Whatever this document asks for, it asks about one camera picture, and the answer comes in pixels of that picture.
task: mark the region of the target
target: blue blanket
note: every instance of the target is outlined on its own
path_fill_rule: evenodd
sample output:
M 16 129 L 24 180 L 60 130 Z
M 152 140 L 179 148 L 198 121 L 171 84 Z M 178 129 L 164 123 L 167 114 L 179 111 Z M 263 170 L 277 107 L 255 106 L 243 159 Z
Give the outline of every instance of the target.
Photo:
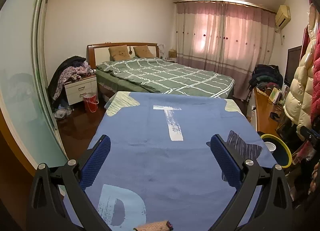
M 225 141 L 239 136 L 260 166 L 276 164 L 244 115 L 230 109 L 232 102 L 132 92 L 125 104 L 111 103 L 89 145 L 106 134 L 111 151 L 85 192 L 113 231 L 162 220 L 175 230 L 208 230 L 236 191 L 206 144 L 214 134 Z M 257 187 L 240 224 L 248 221 L 259 192 Z M 64 203 L 81 226 L 68 196 Z

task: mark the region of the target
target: wooden headboard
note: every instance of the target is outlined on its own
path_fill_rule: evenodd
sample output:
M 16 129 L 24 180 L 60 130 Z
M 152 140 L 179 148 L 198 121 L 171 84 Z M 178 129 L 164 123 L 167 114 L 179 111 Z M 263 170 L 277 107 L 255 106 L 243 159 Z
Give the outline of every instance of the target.
M 94 45 L 88 45 L 88 53 L 89 53 L 89 65 L 91 66 L 91 69 L 97 68 L 97 65 L 101 64 L 102 62 L 109 61 L 110 55 L 109 55 L 109 47 L 114 46 L 123 46 L 127 45 L 128 49 L 134 46 L 145 46 L 147 45 L 151 51 L 151 53 L 155 53 L 156 56 L 159 58 L 159 47 L 156 43 L 102 43 L 102 44 L 94 44 Z M 96 51 L 101 52 L 99 53 L 100 56 L 96 57 Z M 134 50 L 131 48 L 132 54 L 130 56 L 134 56 Z

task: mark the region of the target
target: blue padded grip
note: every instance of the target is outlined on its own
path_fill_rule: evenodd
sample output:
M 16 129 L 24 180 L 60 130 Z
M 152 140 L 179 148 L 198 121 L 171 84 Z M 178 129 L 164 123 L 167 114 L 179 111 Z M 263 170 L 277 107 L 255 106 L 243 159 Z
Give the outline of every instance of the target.
M 211 138 L 210 149 L 222 172 L 226 176 L 229 185 L 238 190 L 242 184 L 241 170 L 225 148 L 224 144 L 215 135 Z
M 98 175 L 104 161 L 106 160 L 111 149 L 111 141 L 108 136 L 105 136 L 93 151 L 86 164 L 81 171 L 81 180 L 79 185 L 82 190 L 85 191 L 87 187 L 90 187 L 96 176 Z

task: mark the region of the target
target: tv screen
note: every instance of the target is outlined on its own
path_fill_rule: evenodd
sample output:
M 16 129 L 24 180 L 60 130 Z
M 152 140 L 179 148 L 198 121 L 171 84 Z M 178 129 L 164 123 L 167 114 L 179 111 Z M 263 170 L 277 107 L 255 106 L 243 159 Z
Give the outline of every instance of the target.
M 291 86 L 294 74 L 300 62 L 302 46 L 288 49 L 287 68 L 285 70 L 284 83 Z

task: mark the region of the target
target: pillow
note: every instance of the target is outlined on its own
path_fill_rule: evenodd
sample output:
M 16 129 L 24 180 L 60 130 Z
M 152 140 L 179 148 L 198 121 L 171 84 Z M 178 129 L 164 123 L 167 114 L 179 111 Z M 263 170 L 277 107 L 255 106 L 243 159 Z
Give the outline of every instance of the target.
M 128 60 L 128 59 L 130 59 L 130 55 L 129 55 L 129 52 L 128 52 L 127 45 L 109 47 L 109 53 L 110 53 L 110 60 L 119 61 L 119 60 Z
M 113 61 L 122 61 L 122 60 L 129 60 L 131 59 L 130 56 L 127 57 L 127 56 L 121 56 L 121 55 L 114 55 L 112 57 Z
M 133 47 L 134 53 L 138 58 L 154 58 L 147 45 Z

